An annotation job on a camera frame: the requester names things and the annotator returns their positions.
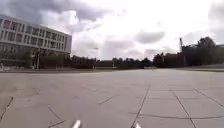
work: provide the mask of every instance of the sky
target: sky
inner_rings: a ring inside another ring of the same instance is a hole
[[[73,36],[72,54],[150,59],[210,36],[224,44],[224,0],[0,0],[2,14]]]

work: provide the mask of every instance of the gray cloud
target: gray cloud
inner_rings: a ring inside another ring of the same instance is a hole
[[[133,47],[133,41],[129,39],[115,39],[108,37],[100,49],[101,59],[111,59],[113,57],[125,57],[125,50]]]
[[[140,43],[147,44],[147,43],[154,43],[156,41],[161,40],[165,36],[164,32],[144,32],[140,31],[136,35],[136,40]]]
[[[210,8],[209,18],[224,20],[224,1],[221,3],[213,3]]]
[[[72,50],[73,54],[90,58],[95,58],[97,56],[99,44],[94,40],[85,39],[75,43]]]
[[[96,20],[108,13],[82,3],[81,0],[1,0],[0,11],[3,14],[41,23],[41,11],[52,10],[57,13],[74,10],[80,20]]]

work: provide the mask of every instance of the ground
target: ground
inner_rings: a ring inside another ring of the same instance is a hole
[[[220,72],[1,73],[0,128],[223,128]]]

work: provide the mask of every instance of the white building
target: white building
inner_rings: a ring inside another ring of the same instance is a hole
[[[72,36],[33,23],[0,15],[0,52],[20,53],[40,49],[71,52]]]

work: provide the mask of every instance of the building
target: building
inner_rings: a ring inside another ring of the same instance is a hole
[[[0,54],[35,53],[38,50],[70,54],[71,41],[71,35],[0,15]]]

